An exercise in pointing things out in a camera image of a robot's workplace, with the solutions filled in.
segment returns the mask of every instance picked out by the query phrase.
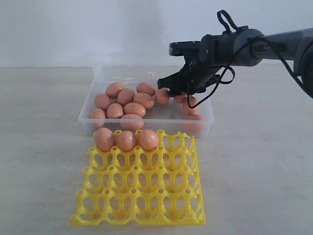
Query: robotic arm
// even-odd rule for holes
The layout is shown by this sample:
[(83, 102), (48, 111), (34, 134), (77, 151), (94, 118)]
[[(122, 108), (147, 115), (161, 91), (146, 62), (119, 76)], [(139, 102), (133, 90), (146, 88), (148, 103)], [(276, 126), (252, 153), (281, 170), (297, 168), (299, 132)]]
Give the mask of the robotic arm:
[[(222, 19), (225, 16), (230, 26)], [(227, 70), (235, 77), (231, 66), (255, 66), (263, 59), (281, 60), (289, 74), (313, 98), (313, 28), (265, 36), (248, 26), (238, 27), (230, 15), (221, 10), (217, 13), (219, 22), (225, 27), (222, 35), (206, 34), (201, 41), (175, 42), (169, 46), (171, 56), (184, 56), (185, 65), (180, 71), (159, 79), (158, 88), (169, 88), (170, 95), (187, 93), (190, 108), (197, 107), (208, 99), (222, 81)], [(287, 64), (293, 61), (293, 71)], [(224, 68), (221, 75), (216, 74)], [(191, 106), (189, 96), (204, 93), (214, 85), (213, 91), (198, 104)]]

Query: table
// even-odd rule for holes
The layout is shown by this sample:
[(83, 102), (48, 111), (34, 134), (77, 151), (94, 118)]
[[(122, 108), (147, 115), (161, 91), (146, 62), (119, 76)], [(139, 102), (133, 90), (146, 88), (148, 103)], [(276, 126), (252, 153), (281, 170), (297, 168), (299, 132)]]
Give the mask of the table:
[(313, 100), (282, 65), (235, 68), (197, 139), (204, 226), (70, 227), (93, 141), (78, 122), (90, 68), (0, 69), (0, 234), (307, 235)]

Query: clear plastic container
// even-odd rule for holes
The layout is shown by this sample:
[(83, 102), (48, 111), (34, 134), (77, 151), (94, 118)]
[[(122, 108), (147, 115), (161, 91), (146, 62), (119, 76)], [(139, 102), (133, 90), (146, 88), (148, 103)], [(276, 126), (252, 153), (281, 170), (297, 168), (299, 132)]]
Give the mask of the clear plastic container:
[[(115, 67), (104, 68), (94, 67), (94, 79), (91, 84), (90, 91), (87, 95), (85, 103), (79, 114), (79, 121), (83, 123), (86, 133), (93, 135), (97, 130), (95, 123), (104, 121), (104, 127), (109, 128), (113, 132), (123, 130), (120, 126), (121, 122), (136, 122), (134, 119), (90, 119), (89, 113), (95, 108), (94, 98), (99, 93), (105, 93), (106, 88), (113, 82), (122, 82), (126, 88), (133, 89), (136, 93), (136, 87), (140, 82), (151, 83), (157, 88), (157, 80), (166, 77), (180, 70), (180, 67)], [(209, 91), (203, 94), (195, 94), (194, 96), (201, 100), (208, 95)], [(165, 105), (155, 104), (153, 108), (147, 110), (143, 118), (143, 129), (152, 129), (157, 131), (164, 130), (169, 135), (177, 134), (179, 131), (195, 137), (205, 137), (209, 133), (210, 125), (214, 122), (212, 106), (210, 99), (200, 104), (199, 114), (205, 120), (185, 120), (186, 116), (182, 104), (177, 103), (173, 98)], [(203, 125), (200, 131), (187, 131), (184, 124)]]

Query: egg tray cell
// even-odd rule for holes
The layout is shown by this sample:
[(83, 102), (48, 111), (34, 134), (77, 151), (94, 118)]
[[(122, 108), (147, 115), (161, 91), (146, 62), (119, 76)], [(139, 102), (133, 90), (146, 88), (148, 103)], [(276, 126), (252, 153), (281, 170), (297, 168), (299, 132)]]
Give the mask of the egg tray cell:
[(117, 146), (110, 152), (89, 149), (90, 163), (83, 169), (84, 185), (76, 193), (78, 205), (70, 225), (123, 225), (131, 220), (147, 225), (205, 224), (194, 137), (163, 130), (157, 134), (160, 143), (151, 152), (140, 146), (131, 152)]

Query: egg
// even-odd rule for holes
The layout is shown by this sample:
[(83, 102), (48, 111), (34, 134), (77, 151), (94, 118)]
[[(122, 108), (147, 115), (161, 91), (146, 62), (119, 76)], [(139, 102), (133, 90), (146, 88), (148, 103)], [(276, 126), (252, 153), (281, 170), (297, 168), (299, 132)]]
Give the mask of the egg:
[(188, 115), (184, 118), (184, 120), (199, 120), (201, 121), (200, 123), (183, 123), (182, 127), (189, 132), (199, 132), (206, 128), (206, 123), (203, 122), (205, 121), (205, 118), (200, 116), (200, 115)]
[[(189, 97), (189, 103), (190, 103), (191, 106), (194, 106), (194, 105), (196, 105), (198, 103), (198, 100), (194, 96), (190, 96)], [(187, 98), (185, 98), (183, 103), (182, 103), (182, 108), (183, 108), (183, 110), (184, 110), (184, 112), (186, 114), (198, 114), (200, 106), (197, 106), (197, 107), (195, 107), (193, 109), (189, 108), (188, 100), (187, 100)]]
[(137, 145), (137, 137), (131, 131), (123, 131), (117, 136), (116, 143), (120, 149), (129, 152)]
[[(106, 118), (106, 115), (105, 115), (105, 113), (104, 113), (104, 111), (103, 111), (102, 109), (94, 108), (94, 109), (89, 113), (88, 118), (91, 118), (91, 119), (105, 119), (105, 118)], [(96, 128), (103, 127), (103, 125), (104, 125), (104, 122), (103, 122), (103, 121), (99, 121), (99, 122), (93, 123), (93, 126), (96, 127)]]
[(184, 101), (184, 99), (187, 97), (187, 94), (185, 92), (182, 92), (180, 95), (176, 95), (174, 96), (174, 100), (177, 102), (177, 103), (182, 103)]
[(159, 145), (159, 138), (153, 130), (145, 129), (139, 133), (138, 142), (144, 150), (153, 151)]
[(136, 121), (121, 122), (120, 125), (124, 130), (136, 131), (142, 129), (144, 125), (141, 116), (137, 114), (126, 114), (121, 119), (136, 119)]
[(155, 104), (153, 98), (143, 92), (134, 95), (134, 102), (141, 104), (145, 109), (151, 109)]
[(146, 115), (146, 109), (141, 104), (132, 102), (124, 106), (125, 114), (137, 114), (140, 117)]
[(112, 102), (107, 94), (100, 93), (94, 98), (94, 104), (97, 108), (106, 111)]
[(141, 82), (137, 85), (136, 88), (138, 93), (147, 93), (150, 96), (154, 96), (155, 94), (155, 88), (152, 84), (147, 83), (147, 82)]
[(123, 115), (123, 107), (118, 103), (111, 104), (107, 109), (108, 118), (121, 118)]
[(116, 99), (117, 95), (121, 92), (121, 90), (125, 89), (125, 86), (121, 82), (113, 82), (106, 89), (106, 94), (111, 99)]
[(124, 106), (133, 101), (134, 95), (135, 93), (132, 89), (129, 88), (123, 89), (117, 95), (117, 103)]
[(108, 128), (101, 127), (94, 133), (94, 142), (100, 151), (108, 152), (115, 145), (115, 136)]
[(166, 88), (157, 89), (155, 98), (157, 103), (166, 104), (170, 100), (170, 92)]

